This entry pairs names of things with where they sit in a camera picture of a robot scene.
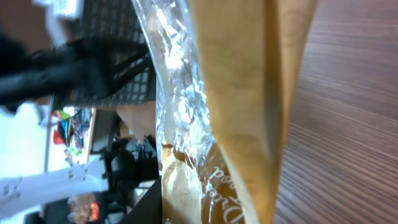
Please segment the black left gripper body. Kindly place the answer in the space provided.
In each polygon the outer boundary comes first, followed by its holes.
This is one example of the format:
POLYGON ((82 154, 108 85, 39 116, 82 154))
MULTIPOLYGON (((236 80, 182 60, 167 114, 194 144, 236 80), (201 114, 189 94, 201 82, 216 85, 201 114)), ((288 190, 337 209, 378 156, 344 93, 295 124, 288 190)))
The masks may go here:
POLYGON ((1 34, 1 105, 16 109, 25 101, 73 90, 106 98, 131 78, 113 79, 121 66, 111 62, 110 54, 129 49, 138 50, 139 56, 149 52, 147 46, 128 40, 93 37, 30 54, 20 42, 1 34))

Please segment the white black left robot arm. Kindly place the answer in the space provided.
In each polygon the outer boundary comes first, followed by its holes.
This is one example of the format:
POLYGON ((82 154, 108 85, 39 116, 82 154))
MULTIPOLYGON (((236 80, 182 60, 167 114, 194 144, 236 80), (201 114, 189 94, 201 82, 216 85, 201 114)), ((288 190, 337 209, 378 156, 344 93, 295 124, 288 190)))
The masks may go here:
MULTIPOLYGON (((75 40, 58 50, 27 54, 1 38, 1 104, 6 106, 82 89, 106 98, 152 66, 148 47, 129 40, 75 40)), ((12 215, 33 205, 92 192, 126 190, 157 178, 156 146, 146 138, 138 155, 102 152, 93 162, 1 182, 1 213, 12 215)))

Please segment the beige bread bag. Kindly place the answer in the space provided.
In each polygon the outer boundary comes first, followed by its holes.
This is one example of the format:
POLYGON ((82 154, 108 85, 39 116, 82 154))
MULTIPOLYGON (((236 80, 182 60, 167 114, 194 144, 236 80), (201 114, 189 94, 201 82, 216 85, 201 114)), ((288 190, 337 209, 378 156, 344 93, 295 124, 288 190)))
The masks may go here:
POLYGON ((164 223, 272 223, 316 0, 135 0, 164 223))

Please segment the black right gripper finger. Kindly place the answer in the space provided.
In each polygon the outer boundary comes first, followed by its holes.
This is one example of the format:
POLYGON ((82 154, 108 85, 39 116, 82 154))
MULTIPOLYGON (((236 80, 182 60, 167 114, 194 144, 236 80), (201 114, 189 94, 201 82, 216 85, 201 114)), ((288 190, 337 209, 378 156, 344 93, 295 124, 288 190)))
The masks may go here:
POLYGON ((161 177, 152 184, 121 224, 162 224, 161 177))

